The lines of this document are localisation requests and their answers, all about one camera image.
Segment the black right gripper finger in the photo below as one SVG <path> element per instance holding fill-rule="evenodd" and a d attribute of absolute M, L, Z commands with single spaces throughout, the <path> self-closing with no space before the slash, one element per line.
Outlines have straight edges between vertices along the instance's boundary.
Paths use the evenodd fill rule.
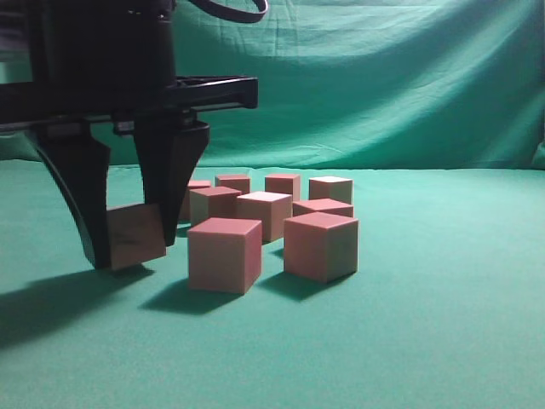
<path fill-rule="evenodd" d="M 175 242 L 188 182 L 209 144 L 210 126 L 180 114 L 135 120 L 134 142 L 141 169 L 144 202 L 157 205 L 167 246 Z"/>

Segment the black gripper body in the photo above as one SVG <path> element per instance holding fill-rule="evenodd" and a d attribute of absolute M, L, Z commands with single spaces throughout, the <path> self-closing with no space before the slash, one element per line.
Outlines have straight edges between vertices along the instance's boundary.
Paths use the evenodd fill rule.
<path fill-rule="evenodd" d="M 1 130 L 258 104 L 258 81 L 175 72 L 173 1 L 21 1 L 32 79 L 1 87 Z"/>

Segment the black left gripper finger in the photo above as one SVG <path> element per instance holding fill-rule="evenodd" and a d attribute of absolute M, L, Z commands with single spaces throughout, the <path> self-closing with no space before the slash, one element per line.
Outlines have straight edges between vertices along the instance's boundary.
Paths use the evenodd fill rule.
<path fill-rule="evenodd" d="M 93 138 L 88 123 L 33 125 L 26 135 L 60 189 L 84 255 L 95 268 L 110 267 L 106 217 L 110 148 Z"/>

